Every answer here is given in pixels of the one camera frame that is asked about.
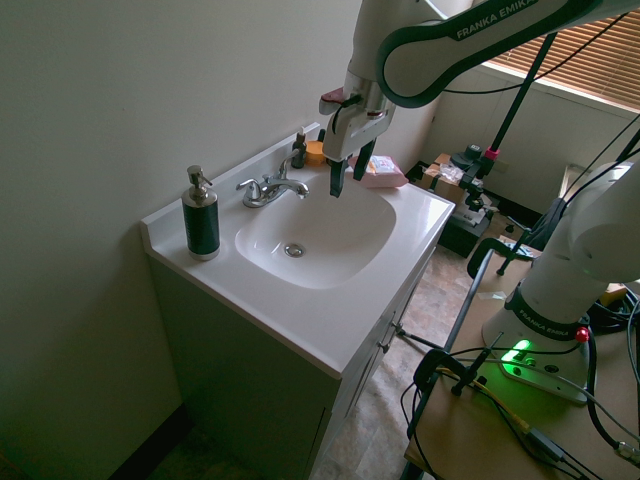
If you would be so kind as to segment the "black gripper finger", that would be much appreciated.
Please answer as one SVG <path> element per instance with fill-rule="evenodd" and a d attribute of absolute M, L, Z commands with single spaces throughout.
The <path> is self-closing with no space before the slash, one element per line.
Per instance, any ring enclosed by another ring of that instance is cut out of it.
<path fill-rule="evenodd" d="M 375 147 L 376 139 L 371 140 L 366 145 L 364 145 L 360 151 L 358 158 L 356 160 L 355 166 L 353 167 L 353 179 L 356 181 L 360 181 L 367 169 L 367 165 L 372 156 L 374 147 Z"/>
<path fill-rule="evenodd" d="M 330 195 L 339 198 L 343 189 L 347 161 L 329 160 L 328 164 L 330 166 Z"/>

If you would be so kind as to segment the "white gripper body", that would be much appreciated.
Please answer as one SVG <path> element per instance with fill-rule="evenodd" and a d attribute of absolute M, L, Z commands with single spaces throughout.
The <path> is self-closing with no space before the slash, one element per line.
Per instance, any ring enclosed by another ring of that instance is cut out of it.
<path fill-rule="evenodd" d="M 323 154 L 333 161 L 343 161 L 375 140 L 389 127 L 392 108 L 381 115 L 370 116 L 360 106 L 350 106 L 336 112 L 327 127 L 323 142 Z"/>

